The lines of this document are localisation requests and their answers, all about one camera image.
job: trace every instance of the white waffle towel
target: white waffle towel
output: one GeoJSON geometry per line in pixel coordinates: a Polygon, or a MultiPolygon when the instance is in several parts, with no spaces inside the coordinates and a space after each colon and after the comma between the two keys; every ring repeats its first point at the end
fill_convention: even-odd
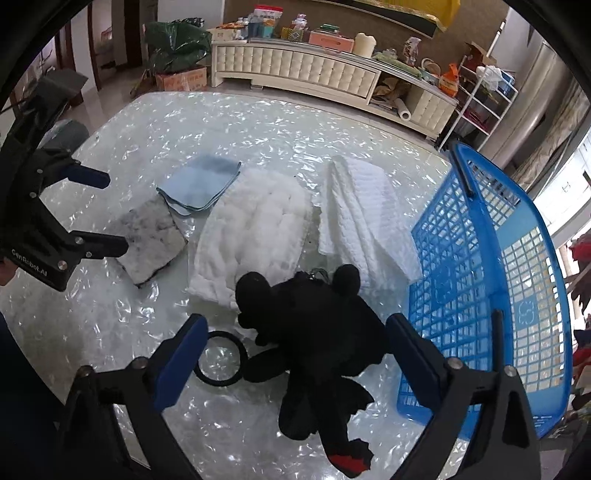
{"type": "Polygon", "coordinates": [[[411,219],[380,167],[333,157],[322,192],[319,252],[359,268],[361,285],[389,289],[422,277],[411,219]]]}

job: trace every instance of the pink box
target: pink box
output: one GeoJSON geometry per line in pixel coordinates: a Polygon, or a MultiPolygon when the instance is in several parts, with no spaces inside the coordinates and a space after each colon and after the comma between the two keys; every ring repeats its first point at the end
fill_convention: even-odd
{"type": "Polygon", "coordinates": [[[308,43],[310,45],[318,45],[319,47],[332,48],[333,50],[347,51],[351,53],[353,51],[355,40],[352,38],[330,35],[328,33],[311,32],[308,43]]]}

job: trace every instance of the yellow cloth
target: yellow cloth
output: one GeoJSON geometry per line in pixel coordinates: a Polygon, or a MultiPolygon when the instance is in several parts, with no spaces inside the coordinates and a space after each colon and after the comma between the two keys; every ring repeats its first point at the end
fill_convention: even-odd
{"type": "Polygon", "coordinates": [[[460,8],[460,0],[355,0],[375,7],[397,10],[435,22],[446,31],[460,8]]]}

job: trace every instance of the shiny white sheet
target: shiny white sheet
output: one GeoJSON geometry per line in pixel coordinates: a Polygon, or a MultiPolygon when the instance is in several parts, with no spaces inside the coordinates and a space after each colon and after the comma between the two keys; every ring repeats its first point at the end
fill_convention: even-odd
{"type": "MultiPolygon", "coordinates": [[[[155,195],[155,186],[195,153],[220,154],[296,177],[318,205],[323,164],[335,154],[363,158],[389,174],[404,197],[403,214],[414,218],[432,197],[449,166],[438,156],[377,128],[292,103],[220,93],[151,93],[137,99],[91,136],[74,155],[106,170],[103,191],[64,182],[43,200],[69,229],[102,231],[108,222],[155,195]]],[[[318,209],[300,268],[322,267],[317,253],[318,209]]],[[[0,292],[0,310],[18,344],[51,389],[65,400],[79,366],[122,368],[149,356],[193,312],[211,327],[231,330],[235,314],[186,293],[191,243],[207,213],[177,218],[190,248],[137,289],[114,260],[82,261],[65,293],[19,272],[0,292]]],[[[364,293],[385,320],[405,310],[407,286],[364,293]]],[[[245,339],[250,352],[254,343],[245,339]]],[[[222,350],[202,358],[224,370],[222,350]]],[[[350,438],[370,442],[375,457],[362,479],[389,478],[410,451],[422,427],[396,412],[400,369],[392,356],[359,381],[376,402],[349,423],[350,438]]],[[[305,442],[283,437],[277,426],[285,377],[265,384],[244,381],[214,388],[191,376],[178,404],[165,411],[171,430],[204,478],[345,478],[326,460],[318,436],[305,442]]],[[[130,452],[142,458],[129,420],[119,409],[130,452]]],[[[454,470],[464,444],[450,457],[454,470]]]]}

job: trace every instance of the orange bag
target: orange bag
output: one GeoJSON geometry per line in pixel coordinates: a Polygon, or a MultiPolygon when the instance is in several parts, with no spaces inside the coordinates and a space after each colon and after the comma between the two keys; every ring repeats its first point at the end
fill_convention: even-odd
{"type": "Polygon", "coordinates": [[[460,77],[455,63],[449,64],[449,71],[445,72],[439,78],[439,89],[447,96],[454,98],[457,95],[457,87],[460,83],[460,77]]]}

